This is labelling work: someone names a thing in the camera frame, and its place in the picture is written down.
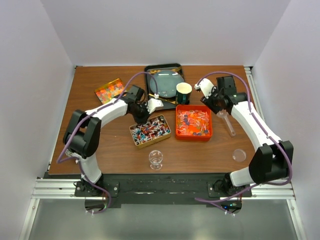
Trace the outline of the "clear plastic scoop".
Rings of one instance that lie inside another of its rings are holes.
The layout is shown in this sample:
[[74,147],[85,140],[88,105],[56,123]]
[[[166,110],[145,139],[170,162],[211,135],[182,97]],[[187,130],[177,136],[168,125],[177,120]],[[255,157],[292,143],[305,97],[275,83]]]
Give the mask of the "clear plastic scoop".
[[231,137],[235,137],[236,136],[236,132],[235,132],[235,129],[233,128],[230,120],[229,120],[229,117],[228,117],[228,113],[226,110],[221,110],[219,111],[216,116],[220,119],[222,119],[225,123],[225,126],[226,126],[226,129],[228,130],[228,133]]

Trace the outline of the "orange tray of lollipops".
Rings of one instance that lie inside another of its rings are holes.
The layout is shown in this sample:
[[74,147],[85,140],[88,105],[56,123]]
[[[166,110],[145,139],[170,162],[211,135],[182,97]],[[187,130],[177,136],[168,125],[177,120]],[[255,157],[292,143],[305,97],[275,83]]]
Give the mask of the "orange tray of lollipops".
[[211,110],[204,105],[176,106],[175,137],[179,141],[208,142],[213,135]]

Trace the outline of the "gold tin of gummy candies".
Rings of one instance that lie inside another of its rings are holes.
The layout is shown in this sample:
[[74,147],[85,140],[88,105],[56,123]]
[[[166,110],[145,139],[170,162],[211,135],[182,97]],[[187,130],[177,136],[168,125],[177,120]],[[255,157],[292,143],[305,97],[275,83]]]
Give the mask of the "gold tin of gummy candies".
[[104,84],[94,90],[95,95],[99,101],[104,105],[112,100],[114,97],[120,95],[125,89],[125,85],[120,78]]

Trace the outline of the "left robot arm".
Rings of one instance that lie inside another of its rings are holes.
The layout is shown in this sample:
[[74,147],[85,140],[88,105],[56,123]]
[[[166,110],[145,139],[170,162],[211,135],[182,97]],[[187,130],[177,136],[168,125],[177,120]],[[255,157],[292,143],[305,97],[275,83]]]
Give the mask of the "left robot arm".
[[64,148],[57,162],[75,159],[81,172],[81,186],[92,196],[107,195],[103,174],[98,166],[96,151],[101,129],[111,121],[130,114],[137,124],[144,124],[163,103],[159,97],[141,101],[145,91],[133,85],[100,107],[75,110],[63,136]]

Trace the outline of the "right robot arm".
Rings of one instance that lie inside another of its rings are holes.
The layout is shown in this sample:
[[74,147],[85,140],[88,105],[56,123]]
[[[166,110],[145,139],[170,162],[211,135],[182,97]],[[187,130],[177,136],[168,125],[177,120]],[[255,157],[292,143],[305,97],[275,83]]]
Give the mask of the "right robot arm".
[[202,92],[201,102],[213,113],[225,110],[243,128],[255,150],[249,165],[225,174],[214,187],[227,196],[235,196],[242,188],[248,191],[260,184],[274,185],[276,180],[289,183],[293,177],[293,144],[278,137],[262,120],[250,99],[250,93],[239,92],[235,79],[237,75],[224,72],[213,84],[207,77],[194,86]]

